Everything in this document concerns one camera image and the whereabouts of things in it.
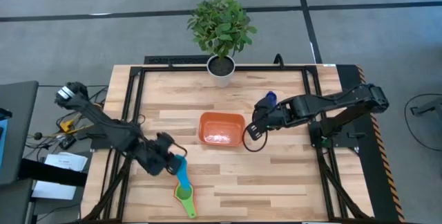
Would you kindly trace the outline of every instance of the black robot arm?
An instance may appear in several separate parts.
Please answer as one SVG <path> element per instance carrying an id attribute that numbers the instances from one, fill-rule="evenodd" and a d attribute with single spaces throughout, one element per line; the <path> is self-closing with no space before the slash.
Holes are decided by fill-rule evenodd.
<path id="1" fill-rule="evenodd" d="M 89 102 L 86 87 L 79 82 L 69 82 L 56 94 L 55 102 L 68 110 L 80 112 L 106 135 L 112 148 L 126 152 L 150 175 L 158 175 L 163 168 L 176 174 L 181 160 L 169 152 L 175 141 L 167 133 L 157 133 L 157 140 L 144 137 L 138 124 L 112 120 L 103 111 Z"/>
<path id="2" fill-rule="evenodd" d="M 247 126 L 247 131 L 253 140 L 257 140 L 266 131 L 296 127 L 308 123 L 321 112 L 347 107 L 337 116 L 320 121 L 322 136 L 329 137 L 357 117 L 366 113 L 382 113 L 388 106 L 382 89 L 373 84 L 361 84 L 327 96 L 298 95 L 275 106 L 265 97 L 255 105 L 253 122 Z"/>

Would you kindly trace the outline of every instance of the black cable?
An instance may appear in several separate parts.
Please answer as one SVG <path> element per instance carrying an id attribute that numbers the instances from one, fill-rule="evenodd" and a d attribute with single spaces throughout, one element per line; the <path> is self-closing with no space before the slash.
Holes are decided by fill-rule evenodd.
<path id="1" fill-rule="evenodd" d="M 351 89 L 346 90 L 345 93 L 339 95 L 338 97 L 333 97 L 332 100 L 339 100 L 339 99 L 341 99 L 342 97 L 346 96 L 347 94 L 351 93 L 354 89 L 358 88 L 359 86 L 364 86 L 364 85 L 365 85 L 365 84 L 358 84 L 358 85 L 352 87 Z"/>
<path id="2" fill-rule="evenodd" d="M 43 149 L 43 148 L 39 148 L 39 150 L 37 151 L 37 162 L 40 162 L 39 155 L 40 155 L 41 149 Z"/>
<path id="3" fill-rule="evenodd" d="M 414 96 L 413 98 L 409 99 L 409 100 L 407 101 L 407 103 L 405 104 L 405 106 L 404 106 L 404 108 L 403 108 L 403 117 L 404 117 L 404 119 L 405 119 L 405 123 L 406 123 L 406 125 L 407 125 L 408 131 L 410 132 L 410 134 L 413 136 L 413 138 L 414 138 L 414 139 L 415 139 L 420 145 L 422 145 L 423 147 L 425 147 L 425 148 L 427 148 L 427 149 L 430 149 L 430 150 L 432 150 L 432 151 L 442 151 L 442 149 L 431 148 L 431 147 L 427 146 L 426 144 L 422 143 L 422 142 L 416 137 L 416 135 L 414 135 L 414 133 L 413 133 L 413 131 L 411 130 L 410 125 L 409 125 L 409 123 L 408 123 L 408 119 L 407 119 L 407 106 L 408 106 L 408 104 L 409 104 L 412 100 L 414 100 L 414 99 L 416 99 L 416 98 L 418 98 L 418 97 L 422 97 L 422 96 L 430 96 L 430 95 L 431 95 L 431 96 L 442 96 L 442 94 L 440 94 L 440 93 L 422 93 L 422 94 L 420 94 L 420 95 L 416 95 L 416 96 Z"/>
<path id="4" fill-rule="evenodd" d="M 261 146 L 259 149 L 256 149 L 256 150 L 250 149 L 250 148 L 247 146 L 247 144 L 246 144 L 246 142 L 245 142 L 245 140 L 244 140 L 244 136 L 245 136 L 245 134 L 246 134 L 246 130 L 247 130 L 247 128 L 248 128 L 249 126 L 251 126 L 252 124 L 253 124 L 253 122 L 250 123 L 250 124 L 248 124 L 247 127 L 244 128 L 244 131 L 242 132 L 242 144 L 244 145 L 244 148 L 245 148 L 247 151 L 250 151 L 250 152 L 258 152 L 258 151 L 264 149 L 265 145 L 267 144 L 267 135 L 268 135 L 268 131 L 265 131 L 265 139 L 264 139 L 264 143 L 262 144 L 262 146 Z"/>
<path id="5" fill-rule="evenodd" d="M 183 151 L 184 151 L 184 157 L 187 157 L 187 150 L 186 150 L 186 148 L 184 148 L 184 147 L 182 147 L 181 145 L 177 144 L 177 142 L 175 142 L 175 141 L 173 141 L 173 144 L 174 144 L 176 147 L 178 147 L 178 148 L 180 148 L 181 150 L 183 150 Z"/>
<path id="6" fill-rule="evenodd" d="M 146 116 L 142 115 L 142 114 L 138 114 L 138 117 L 142 116 L 143 117 L 143 122 L 139 123 L 139 124 L 144 124 L 144 122 L 146 121 Z"/>
<path id="7" fill-rule="evenodd" d="M 54 152 L 58 149 L 58 147 L 60 147 L 60 146 L 57 145 L 57 146 L 55 147 L 55 149 L 51 152 L 51 154 L 54 154 Z"/>
<path id="8" fill-rule="evenodd" d="M 52 145 L 54 145 L 54 142 L 51 143 L 53 140 L 54 140 L 54 138 L 52 138 L 52 139 L 46 138 L 45 140 L 41 141 L 39 144 L 36 144 L 36 147 L 30 147 L 32 149 L 32 151 L 29 152 L 28 154 L 26 154 L 26 156 L 24 156 L 24 158 L 28 158 L 28 156 L 30 156 L 32 153 L 34 153 L 37 149 L 41 148 L 42 146 L 48 145 L 48 147 L 51 147 Z"/>
<path id="9" fill-rule="evenodd" d="M 48 217 L 48 215 L 52 214 L 54 211 L 57 211 L 57 210 L 60 210 L 60 209 L 66 209 L 66 208 L 70 208 L 70 207 L 75 207 L 75 206 L 78 206 L 78 205 L 80 205 L 80 203 L 77 203 L 77 204 L 74 204 L 74 205 L 71 205 L 71 206 L 67 206 L 67 207 L 57 207 L 57 208 L 54 208 L 49 213 L 45 214 L 43 217 L 37 219 L 37 222 L 43 220 L 46 217 Z"/>
<path id="10" fill-rule="evenodd" d="M 100 93 L 106 91 L 107 89 L 108 89 L 108 86 L 105 86 L 104 88 L 100 89 L 98 92 L 96 92 L 95 94 L 93 94 L 92 96 L 90 96 L 90 97 L 89 97 L 89 100 L 91 100 L 92 98 L 95 97 L 95 101 L 94 101 L 94 102 L 96 102 L 96 101 L 97 101 L 97 97 L 98 97 L 98 95 L 99 95 Z"/>

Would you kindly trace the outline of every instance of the black stand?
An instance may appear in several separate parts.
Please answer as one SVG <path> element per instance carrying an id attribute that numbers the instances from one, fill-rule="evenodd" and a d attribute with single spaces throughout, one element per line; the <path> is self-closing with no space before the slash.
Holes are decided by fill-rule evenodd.
<path id="1" fill-rule="evenodd" d="M 411 107 L 410 110 L 415 116 L 422 115 L 428 111 L 436 110 L 439 118 L 442 120 L 442 97 L 432 100 L 420 107 Z"/>
<path id="2" fill-rule="evenodd" d="M 352 123 L 346 124 L 342 130 L 333 138 L 324 138 L 320 131 L 320 124 L 313 121 L 309 124 L 311 145 L 315 148 L 332 148 L 358 146 L 358 138 L 363 137 L 365 133 L 356 133 Z"/>

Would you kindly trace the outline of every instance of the wooden table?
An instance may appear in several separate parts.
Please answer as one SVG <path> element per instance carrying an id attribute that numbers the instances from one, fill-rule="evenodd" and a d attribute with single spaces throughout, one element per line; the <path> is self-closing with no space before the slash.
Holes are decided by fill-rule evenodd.
<path id="1" fill-rule="evenodd" d="M 118 65 L 113 69 L 104 107 L 112 118 L 121 118 L 130 67 Z M 323 95 L 341 91 L 335 66 L 318 65 L 317 69 Z M 258 153 L 250 153 L 243 146 L 208 146 L 198 138 L 204 112 L 239 113 L 248 123 L 254 104 L 268 91 L 275 92 L 278 100 L 305 94 L 301 73 L 236 71 L 226 88 L 214 87 L 207 72 L 147 73 L 140 108 L 146 118 L 144 134 L 154 138 L 157 132 L 165 131 L 189 151 L 188 173 L 195 187 L 198 217 L 189 219 L 174 199 L 175 176 L 163 171 L 153 177 L 133 162 L 123 221 L 326 221 L 316 152 L 306 125 L 269 132 L 267 146 Z M 359 157 L 347 148 L 335 150 L 343 187 L 366 214 L 373 216 Z M 100 150 L 93 155 L 81 204 L 84 215 L 99 200 L 107 154 L 107 150 Z M 116 213 L 117 196 L 118 190 L 111 217 Z M 333 201 L 338 216 L 336 197 Z"/>

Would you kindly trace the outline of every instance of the black metal frame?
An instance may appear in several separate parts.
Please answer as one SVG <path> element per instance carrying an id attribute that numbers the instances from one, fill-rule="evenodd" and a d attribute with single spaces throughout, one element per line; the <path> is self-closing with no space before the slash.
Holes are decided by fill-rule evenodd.
<path id="1" fill-rule="evenodd" d="M 311 94 L 310 84 L 309 84 L 309 77 L 308 73 L 311 74 L 313 78 L 313 83 L 315 87 L 315 93 L 316 95 L 321 95 L 321 89 L 319 84 L 319 78 L 318 78 L 318 72 L 316 69 L 316 66 L 293 66 L 293 65 L 285 65 L 282 57 L 277 54 L 274 61 L 274 64 L 279 64 L 279 66 L 270 65 L 270 66 L 254 66 L 254 65 L 246 65 L 246 66 L 236 66 L 236 71 L 298 71 L 301 72 L 304 90 L 306 94 Z M 122 113 L 122 119 L 127 120 L 128 117 L 128 109 L 129 109 L 129 102 L 131 100 L 131 95 L 133 92 L 133 84 L 135 81 L 135 77 L 139 76 L 138 85 L 137 85 L 137 92 L 135 96 L 135 106 L 133 110 L 133 118 L 132 122 L 137 123 L 137 116 L 140 113 L 140 106 L 142 101 L 142 91 L 144 87 L 144 78 L 146 73 L 152 73 L 152 72 L 162 72 L 162 71 L 206 71 L 206 66 L 173 66 L 169 64 L 168 66 L 161 66 L 161 67 L 143 67 L 143 66 L 133 66 L 130 70 L 130 75 L 128 79 L 128 87 L 126 91 L 126 98 L 124 100 L 124 106 L 123 106 L 123 113 Z M 323 169 L 323 166 L 326 167 L 327 164 L 325 163 L 324 154 L 322 152 L 322 148 L 315 147 L 316 148 L 316 155 L 318 159 L 318 164 L 320 166 L 320 177 L 321 177 L 321 183 L 323 185 L 323 193 L 325 198 L 325 204 L 327 209 L 327 216 L 329 221 L 336 220 L 336 217 L 334 216 L 334 210 L 332 205 L 332 196 L 330 194 L 329 184 L 328 180 L 332 182 L 332 184 L 336 187 L 336 185 L 340 185 L 340 178 L 339 178 L 339 171 L 338 171 L 338 165 L 336 162 L 336 155 L 334 153 L 334 148 L 329 148 L 329 161 L 331 165 L 331 169 L 329 171 L 326 171 L 326 169 Z M 119 160 L 121 158 L 120 153 L 116 153 L 114 156 L 114 163 L 111 169 L 111 180 L 112 178 L 116 177 L 117 170 L 119 168 Z M 127 186 L 128 186 L 128 177 L 129 173 L 126 174 L 126 176 L 122 180 L 122 187 L 119 194 L 119 200 L 118 200 L 118 208 L 117 208 L 117 216 L 116 219 L 122 220 L 123 214 L 124 214 L 124 204 L 126 202 L 126 193 L 127 193 Z M 345 190 L 340 187 L 337 189 L 337 192 L 342 194 L 344 192 L 344 196 L 346 195 Z M 338 194 L 338 202 L 340 207 L 340 217 L 342 218 L 348 218 L 347 215 L 347 208 L 345 206 L 343 197 Z M 104 212 L 104 219 L 110 218 L 110 208 L 111 208 L 112 201 L 110 200 L 105 207 Z"/>

